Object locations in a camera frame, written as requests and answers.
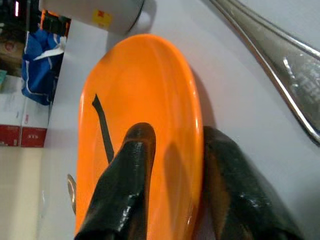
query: metal spoon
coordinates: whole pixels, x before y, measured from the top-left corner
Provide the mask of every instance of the metal spoon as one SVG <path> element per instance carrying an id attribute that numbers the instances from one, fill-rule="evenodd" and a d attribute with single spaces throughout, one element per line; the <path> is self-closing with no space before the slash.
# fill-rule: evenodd
<path id="1" fill-rule="evenodd" d="M 320 51 L 237 0 L 210 0 L 247 43 L 295 117 L 320 144 Z"/>
<path id="2" fill-rule="evenodd" d="M 74 178 L 68 174 L 67 175 L 67 185 L 68 185 L 68 192 L 70 195 L 70 200 L 71 200 L 71 206 L 74 214 L 76 214 L 76 182 Z"/>

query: orange plastic dish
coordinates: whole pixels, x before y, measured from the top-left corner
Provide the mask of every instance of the orange plastic dish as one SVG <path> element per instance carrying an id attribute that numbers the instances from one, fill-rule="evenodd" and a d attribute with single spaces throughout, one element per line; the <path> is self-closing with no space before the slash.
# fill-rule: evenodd
<path id="1" fill-rule="evenodd" d="M 87 78 L 79 106 L 76 232 L 108 167 L 93 107 L 96 97 L 114 155 L 131 126 L 146 122 L 154 128 L 147 239 L 190 239 L 202 188 L 203 124 L 194 77 L 184 56 L 160 37 L 136 35 L 110 50 Z"/>

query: stainless steel utensil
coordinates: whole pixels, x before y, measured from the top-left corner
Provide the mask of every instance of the stainless steel utensil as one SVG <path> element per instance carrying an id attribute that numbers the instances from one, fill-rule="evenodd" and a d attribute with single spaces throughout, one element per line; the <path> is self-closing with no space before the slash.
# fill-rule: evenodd
<path id="1" fill-rule="evenodd" d="M 230 21 L 295 117 L 320 144 L 320 52 L 237 0 L 210 0 Z"/>
<path id="2" fill-rule="evenodd" d="M 68 174 L 67 175 L 67 185 L 68 185 L 68 192 L 70 195 L 70 200 L 71 200 L 71 206 L 74 214 L 76 214 L 76 182 L 74 178 Z"/>

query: yellow label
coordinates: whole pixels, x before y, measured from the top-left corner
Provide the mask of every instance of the yellow label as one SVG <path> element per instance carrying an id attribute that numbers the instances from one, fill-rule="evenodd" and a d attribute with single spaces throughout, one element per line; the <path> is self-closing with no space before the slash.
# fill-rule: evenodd
<path id="1" fill-rule="evenodd" d="M 94 10 L 92 21 L 102 28 L 109 28 L 112 22 L 112 15 L 101 10 Z"/>

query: white box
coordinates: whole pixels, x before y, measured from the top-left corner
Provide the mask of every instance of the white box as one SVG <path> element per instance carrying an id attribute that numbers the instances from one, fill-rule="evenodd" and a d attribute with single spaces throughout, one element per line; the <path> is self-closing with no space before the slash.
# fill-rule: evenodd
<path id="1" fill-rule="evenodd" d="M 20 77 L 7 75 L 0 91 L 0 145 L 19 146 L 26 97 Z"/>
<path id="2" fill-rule="evenodd" d="M 43 148 L 49 123 L 49 106 L 25 100 L 21 123 L 21 147 Z"/>

